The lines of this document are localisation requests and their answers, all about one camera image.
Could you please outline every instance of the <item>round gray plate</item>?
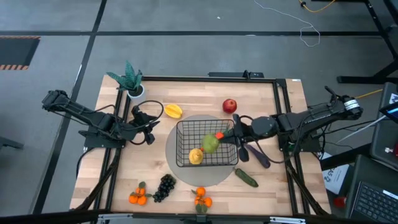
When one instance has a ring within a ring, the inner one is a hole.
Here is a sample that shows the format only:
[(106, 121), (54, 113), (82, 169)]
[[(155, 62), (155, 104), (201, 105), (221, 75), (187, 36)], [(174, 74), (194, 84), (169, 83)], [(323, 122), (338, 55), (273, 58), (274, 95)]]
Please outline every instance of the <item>round gray plate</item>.
[[(209, 120), (218, 119), (210, 115), (193, 115), (184, 119)], [(166, 160), (172, 172), (185, 183), (196, 187), (209, 187), (221, 183), (233, 171), (234, 166), (211, 166), (211, 167), (179, 167), (176, 163), (176, 135), (177, 126), (174, 126), (166, 142)]]

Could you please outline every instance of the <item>red apple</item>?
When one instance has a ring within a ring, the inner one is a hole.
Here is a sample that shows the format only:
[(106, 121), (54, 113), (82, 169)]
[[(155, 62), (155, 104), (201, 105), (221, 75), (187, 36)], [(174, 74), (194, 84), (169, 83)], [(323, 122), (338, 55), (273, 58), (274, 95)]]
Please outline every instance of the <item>red apple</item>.
[(236, 101), (232, 100), (232, 99), (226, 99), (223, 103), (223, 111), (225, 113), (234, 113), (236, 111), (237, 108), (237, 104)]

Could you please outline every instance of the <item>floor mat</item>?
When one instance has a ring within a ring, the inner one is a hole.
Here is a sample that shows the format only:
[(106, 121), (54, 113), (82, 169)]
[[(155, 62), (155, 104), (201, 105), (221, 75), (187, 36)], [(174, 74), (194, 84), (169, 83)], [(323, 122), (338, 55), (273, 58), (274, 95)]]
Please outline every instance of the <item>floor mat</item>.
[(0, 70), (27, 70), (39, 42), (38, 36), (0, 36)]

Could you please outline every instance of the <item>yellow lemon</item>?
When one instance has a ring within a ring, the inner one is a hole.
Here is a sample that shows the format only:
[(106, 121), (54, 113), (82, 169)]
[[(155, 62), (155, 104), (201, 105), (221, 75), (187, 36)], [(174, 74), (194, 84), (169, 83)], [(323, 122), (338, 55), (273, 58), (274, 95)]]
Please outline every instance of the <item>yellow lemon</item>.
[(182, 115), (182, 110), (177, 105), (167, 105), (164, 111), (172, 118), (181, 118)]
[(192, 149), (189, 152), (189, 161), (192, 164), (198, 165), (203, 160), (203, 152), (200, 149)]

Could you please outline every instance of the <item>wooden table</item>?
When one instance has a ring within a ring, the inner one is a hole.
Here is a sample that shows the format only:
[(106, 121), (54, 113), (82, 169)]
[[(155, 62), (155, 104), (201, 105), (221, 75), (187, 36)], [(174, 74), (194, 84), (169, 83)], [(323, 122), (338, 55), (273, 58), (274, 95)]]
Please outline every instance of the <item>wooden table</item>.
[[(307, 104), (300, 80), (286, 80), (286, 82), (291, 110), (293, 112), (306, 110)], [(276, 114), (272, 85), (267, 83), (146, 81), (142, 84), (146, 88), (147, 100), (157, 100), (164, 105), (178, 104), (183, 109), (182, 119), (195, 114), (231, 119), (232, 116), (222, 112), (221, 109), (222, 102), (227, 98), (237, 101), (236, 113), (240, 115), (246, 114), (255, 118)], [(96, 108), (114, 104), (117, 95), (116, 87), (118, 84), (114, 80), (104, 76)], [(279, 95), (283, 105), (282, 91)], [(120, 117), (125, 99), (126, 93), (123, 94)], [(155, 103), (145, 104), (140, 108), (148, 114), (160, 113), (160, 106)], [(153, 199), (149, 200), (145, 206), (128, 202), (129, 194), (135, 190), (139, 182), (145, 181), (147, 192), (154, 193), (160, 184), (160, 178), (167, 173), (172, 173), (165, 158), (165, 142), (170, 130), (179, 119), (170, 118), (164, 113), (159, 120), (160, 124), (152, 132), (156, 138), (153, 144), (134, 146), (128, 143), (122, 150), (111, 207), (113, 212), (196, 213), (195, 196), (191, 193), (191, 189), (195, 187), (178, 180), (175, 189), (162, 203), (154, 203)], [(134, 141), (139, 142), (141, 139), (140, 134)], [(282, 153), (278, 150), (276, 137), (262, 140), (260, 145), (269, 157), (278, 161), (283, 159)], [(103, 157), (104, 149), (98, 148), (83, 158), (70, 208), (79, 206), (97, 184)], [(300, 153), (300, 157), (306, 186), (322, 208), (330, 212), (319, 161), (309, 152)], [(269, 169), (264, 169), (257, 160), (251, 159), (249, 162), (240, 161), (237, 167), (255, 178), (259, 187), (250, 187), (231, 173), (218, 185), (206, 188), (206, 196), (213, 199), (213, 206), (208, 210), (209, 214), (292, 214), (283, 164), (271, 164)], [(108, 184), (104, 187), (100, 208), (104, 208), (107, 192)], [(295, 194), (298, 210), (302, 212), (300, 191), (297, 186), (295, 186)]]

